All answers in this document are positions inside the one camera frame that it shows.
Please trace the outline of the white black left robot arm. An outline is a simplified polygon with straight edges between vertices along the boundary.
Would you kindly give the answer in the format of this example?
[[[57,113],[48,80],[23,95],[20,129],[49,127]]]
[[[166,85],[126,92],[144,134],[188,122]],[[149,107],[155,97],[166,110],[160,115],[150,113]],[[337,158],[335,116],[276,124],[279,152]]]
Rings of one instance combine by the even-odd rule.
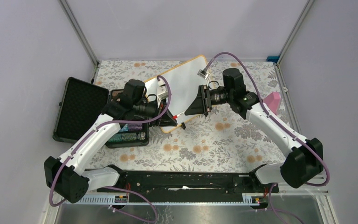
[[[151,126],[176,126],[177,121],[169,112],[172,91],[168,81],[157,76],[158,84],[165,88],[162,96],[155,94],[155,100],[147,100],[145,83],[131,79],[121,93],[108,102],[91,128],[60,157],[48,157],[44,162],[47,186],[50,187],[49,204],[61,205],[53,201],[57,193],[64,201],[78,202],[86,192],[104,187],[122,191],[126,180],[113,167],[87,171],[85,166],[98,150],[125,125],[149,124]]]

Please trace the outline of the white red whiteboard marker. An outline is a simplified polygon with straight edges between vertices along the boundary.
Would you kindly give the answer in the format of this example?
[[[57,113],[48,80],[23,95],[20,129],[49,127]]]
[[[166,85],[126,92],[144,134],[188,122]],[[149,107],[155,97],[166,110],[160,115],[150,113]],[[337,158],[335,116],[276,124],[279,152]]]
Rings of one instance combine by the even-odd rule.
[[[182,118],[184,118],[184,117],[185,117],[185,113],[184,113],[184,112],[179,113],[179,114],[173,116],[173,118],[174,118],[175,120],[182,119]]]

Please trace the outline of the yellow framed whiteboard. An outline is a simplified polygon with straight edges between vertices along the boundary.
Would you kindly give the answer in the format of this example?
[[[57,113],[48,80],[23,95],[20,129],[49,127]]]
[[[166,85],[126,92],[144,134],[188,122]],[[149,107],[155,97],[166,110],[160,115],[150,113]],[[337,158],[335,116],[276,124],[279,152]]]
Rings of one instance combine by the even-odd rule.
[[[198,87],[209,83],[197,75],[198,71],[204,69],[206,65],[206,57],[204,55],[199,55],[160,74],[167,80],[171,89],[172,99],[168,110],[172,115],[185,112],[195,100],[198,93]],[[187,123],[195,117],[197,116],[185,116],[184,118],[177,120],[177,126],[162,127],[161,129],[164,133],[169,133],[180,128],[182,122]]]

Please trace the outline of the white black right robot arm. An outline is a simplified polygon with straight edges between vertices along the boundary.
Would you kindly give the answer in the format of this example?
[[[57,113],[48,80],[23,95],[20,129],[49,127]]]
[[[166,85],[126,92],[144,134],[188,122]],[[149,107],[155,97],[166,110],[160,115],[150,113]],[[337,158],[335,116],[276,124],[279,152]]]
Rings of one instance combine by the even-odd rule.
[[[263,103],[259,96],[246,89],[243,74],[236,68],[223,71],[223,86],[211,90],[200,85],[195,100],[185,115],[207,116],[214,105],[229,104],[239,114],[263,131],[285,156],[285,161],[273,165],[261,165],[250,173],[249,186],[261,192],[267,184],[285,182],[297,189],[324,170],[323,145],[317,139],[308,139],[281,121]]]

